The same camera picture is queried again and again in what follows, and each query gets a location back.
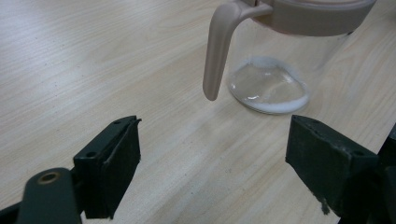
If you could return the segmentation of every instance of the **table surface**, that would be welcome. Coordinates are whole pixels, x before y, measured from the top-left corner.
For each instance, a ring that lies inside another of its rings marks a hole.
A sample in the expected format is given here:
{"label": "table surface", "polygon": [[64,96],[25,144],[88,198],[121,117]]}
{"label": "table surface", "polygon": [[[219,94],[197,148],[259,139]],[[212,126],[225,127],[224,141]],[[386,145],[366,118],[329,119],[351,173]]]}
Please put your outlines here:
{"label": "table surface", "polygon": [[[0,207],[137,115],[142,161],[112,223],[336,223],[285,163],[290,115],[247,109],[225,85],[204,97],[221,2],[1,1]],[[395,36],[395,1],[377,1],[298,114],[377,152],[396,121]]]}

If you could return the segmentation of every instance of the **wooden table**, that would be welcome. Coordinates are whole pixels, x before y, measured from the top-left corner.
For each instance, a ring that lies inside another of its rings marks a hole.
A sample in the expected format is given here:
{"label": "wooden table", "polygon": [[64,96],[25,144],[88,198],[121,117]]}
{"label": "wooden table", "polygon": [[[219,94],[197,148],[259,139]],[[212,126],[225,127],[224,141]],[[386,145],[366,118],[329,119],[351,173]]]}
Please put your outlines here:
{"label": "wooden table", "polygon": [[[109,122],[142,161],[112,223],[336,223],[284,162],[290,115],[202,92],[220,0],[0,2],[0,207]],[[396,121],[396,3],[379,0],[300,115],[377,152]],[[108,223],[87,220],[86,223]]]}

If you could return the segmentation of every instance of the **light wood grain surface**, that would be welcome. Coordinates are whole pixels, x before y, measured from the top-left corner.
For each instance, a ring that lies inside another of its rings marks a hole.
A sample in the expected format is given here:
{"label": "light wood grain surface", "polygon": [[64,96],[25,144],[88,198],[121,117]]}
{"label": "light wood grain surface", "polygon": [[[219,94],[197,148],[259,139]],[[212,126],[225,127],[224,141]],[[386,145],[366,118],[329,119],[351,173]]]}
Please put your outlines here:
{"label": "light wood grain surface", "polygon": [[[336,223],[284,162],[290,115],[249,110],[225,85],[204,97],[221,2],[0,1],[0,208],[137,115],[142,161],[112,223]],[[395,71],[396,2],[378,0],[298,114],[377,152],[396,121]]]}

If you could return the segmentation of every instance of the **transparent glass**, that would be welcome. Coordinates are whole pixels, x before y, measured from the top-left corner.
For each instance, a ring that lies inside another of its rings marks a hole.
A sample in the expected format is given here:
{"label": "transparent glass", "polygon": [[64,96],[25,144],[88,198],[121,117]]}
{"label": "transparent glass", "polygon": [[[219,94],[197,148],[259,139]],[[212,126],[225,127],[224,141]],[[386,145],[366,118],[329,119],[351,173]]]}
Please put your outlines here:
{"label": "transparent glass", "polygon": [[286,35],[252,19],[233,34],[228,85],[242,104],[269,114],[305,106],[325,65],[347,38]]}

